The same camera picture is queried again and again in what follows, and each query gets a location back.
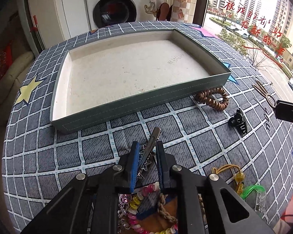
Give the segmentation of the beige bunny hair clip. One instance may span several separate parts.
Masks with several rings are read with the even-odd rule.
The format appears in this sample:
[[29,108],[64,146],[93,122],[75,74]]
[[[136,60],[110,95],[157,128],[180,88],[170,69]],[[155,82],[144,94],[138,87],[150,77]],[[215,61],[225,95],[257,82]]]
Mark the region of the beige bunny hair clip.
[[252,87],[261,95],[263,96],[266,101],[267,104],[274,109],[277,105],[276,100],[273,98],[273,96],[271,94],[268,93],[268,91],[266,90],[266,88],[263,86],[263,84],[259,81],[256,80],[256,83],[252,85]]

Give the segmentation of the blue grid star tablecloth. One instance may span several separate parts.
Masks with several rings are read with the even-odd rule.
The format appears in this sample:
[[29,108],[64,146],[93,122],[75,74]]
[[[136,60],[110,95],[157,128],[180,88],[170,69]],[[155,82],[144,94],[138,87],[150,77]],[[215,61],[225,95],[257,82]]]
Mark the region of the blue grid star tablecloth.
[[[216,112],[189,96],[68,135],[50,122],[52,93],[67,50],[113,34],[144,29],[176,28],[192,36],[232,72],[224,88],[229,105]],[[29,101],[11,111],[2,154],[7,211],[16,233],[46,206],[73,176],[101,173],[128,152],[133,141],[145,144],[155,127],[167,153],[199,174],[236,164],[245,186],[262,185],[266,192],[265,221],[274,226],[293,195],[293,124],[279,121],[252,85],[263,77],[232,47],[206,37],[197,25],[136,22],[85,33],[43,51],[31,66],[24,85],[34,82]],[[241,137],[229,119],[241,109],[248,133]]]

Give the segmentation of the dark window frame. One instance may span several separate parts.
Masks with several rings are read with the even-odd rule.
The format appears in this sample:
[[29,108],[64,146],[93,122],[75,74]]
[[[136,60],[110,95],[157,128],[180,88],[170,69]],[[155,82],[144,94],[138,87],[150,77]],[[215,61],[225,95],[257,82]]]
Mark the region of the dark window frame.
[[209,0],[196,0],[196,6],[194,10],[193,23],[200,25],[204,24],[205,15],[208,7]]

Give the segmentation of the green shallow tray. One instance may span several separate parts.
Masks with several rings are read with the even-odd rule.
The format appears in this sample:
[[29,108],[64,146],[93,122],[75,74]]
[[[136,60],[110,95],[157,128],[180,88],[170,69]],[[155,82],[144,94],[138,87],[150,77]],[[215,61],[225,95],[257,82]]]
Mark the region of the green shallow tray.
[[66,51],[55,81],[51,124],[73,133],[223,86],[230,70],[177,29],[129,32]]

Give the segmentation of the lower white washing machine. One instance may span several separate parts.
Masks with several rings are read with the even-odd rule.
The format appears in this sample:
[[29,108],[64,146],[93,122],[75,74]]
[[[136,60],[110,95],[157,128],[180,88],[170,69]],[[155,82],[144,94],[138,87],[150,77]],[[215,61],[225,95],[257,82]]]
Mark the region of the lower white washing machine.
[[96,30],[114,24],[139,20],[141,0],[86,0],[90,28]]

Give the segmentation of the cream sofa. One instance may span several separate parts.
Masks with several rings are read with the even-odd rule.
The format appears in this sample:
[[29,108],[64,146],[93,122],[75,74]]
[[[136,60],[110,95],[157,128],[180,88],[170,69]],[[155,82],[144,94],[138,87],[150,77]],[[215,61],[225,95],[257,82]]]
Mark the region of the cream sofa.
[[34,59],[31,51],[21,54],[0,79],[0,126],[7,123],[19,88]]

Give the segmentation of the white cabinet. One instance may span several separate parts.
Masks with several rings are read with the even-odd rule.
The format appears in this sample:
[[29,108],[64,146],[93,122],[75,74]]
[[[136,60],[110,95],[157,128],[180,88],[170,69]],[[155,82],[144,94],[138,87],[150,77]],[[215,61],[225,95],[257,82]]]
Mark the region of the white cabinet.
[[86,0],[28,0],[45,48],[90,30]]

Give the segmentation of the black claw hair clip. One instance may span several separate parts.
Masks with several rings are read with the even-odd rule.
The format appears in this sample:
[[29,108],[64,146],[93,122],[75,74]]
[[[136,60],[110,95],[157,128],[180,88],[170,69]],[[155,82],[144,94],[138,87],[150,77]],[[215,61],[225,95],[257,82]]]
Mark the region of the black claw hair clip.
[[248,126],[245,114],[239,108],[236,113],[229,119],[229,126],[235,127],[241,137],[244,137],[248,133]]

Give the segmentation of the silver star hair clip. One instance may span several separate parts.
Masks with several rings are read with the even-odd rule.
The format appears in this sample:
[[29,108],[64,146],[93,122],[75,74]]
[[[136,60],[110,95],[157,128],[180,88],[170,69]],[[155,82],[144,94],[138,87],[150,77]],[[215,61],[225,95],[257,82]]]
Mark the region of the silver star hair clip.
[[150,135],[150,138],[146,145],[143,145],[139,154],[139,162],[138,162],[138,172],[137,172],[137,179],[143,180],[144,177],[142,175],[143,172],[147,171],[147,166],[152,163],[150,161],[150,156],[152,155],[152,151],[156,145],[156,142],[161,134],[161,128],[155,127]]

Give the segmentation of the checkered paper bag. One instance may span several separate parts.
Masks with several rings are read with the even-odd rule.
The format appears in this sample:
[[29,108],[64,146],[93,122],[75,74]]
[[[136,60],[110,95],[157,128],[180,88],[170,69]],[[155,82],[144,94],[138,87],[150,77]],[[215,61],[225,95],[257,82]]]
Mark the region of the checkered paper bag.
[[173,0],[170,20],[187,23],[192,0]]

